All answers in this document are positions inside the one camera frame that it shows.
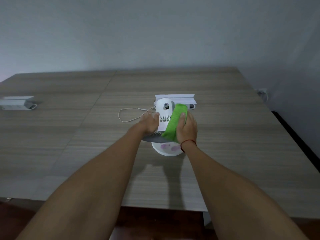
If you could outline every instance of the white round base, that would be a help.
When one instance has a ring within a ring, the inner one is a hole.
[[[152,147],[155,151],[163,156],[174,157],[182,153],[180,144],[176,142],[156,143],[152,142]]]

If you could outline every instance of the person's left arm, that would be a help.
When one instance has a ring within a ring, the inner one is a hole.
[[[144,113],[122,138],[57,188],[17,239],[109,239],[140,142],[158,126],[159,113]]]

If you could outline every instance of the hand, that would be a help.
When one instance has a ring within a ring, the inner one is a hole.
[[[159,113],[155,113],[154,117],[150,110],[146,111],[140,118],[138,124],[141,125],[144,135],[149,135],[154,133],[159,127]]]
[[[177,126],[177,139],[181,144],[186,140],[197,141],[198,125],[193,115],[188,112],[186,117],[185,113],[181,113],[180,119]]]

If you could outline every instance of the tabletop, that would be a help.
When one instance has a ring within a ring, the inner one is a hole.
[[[153,107],[156,94],[195,94],[197,144],[250,179],[291,217],[320,218],[320,174],[236,68],[16,74],[2,96],[33,111],[0,111],[0,197],[46,200]],[[141,115],[123,111],[122,120]],[[142,141],[124,206],[207,211],[189,159]]]

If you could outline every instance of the reddish brown floor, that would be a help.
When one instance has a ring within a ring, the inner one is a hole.
[[[35,212],[0,203],[0,239],[13,240]],[[298,226],[311,240],[320,239],[320,220]],[[218,239],[204,229],[201,212],[122,207],[111,240]]]

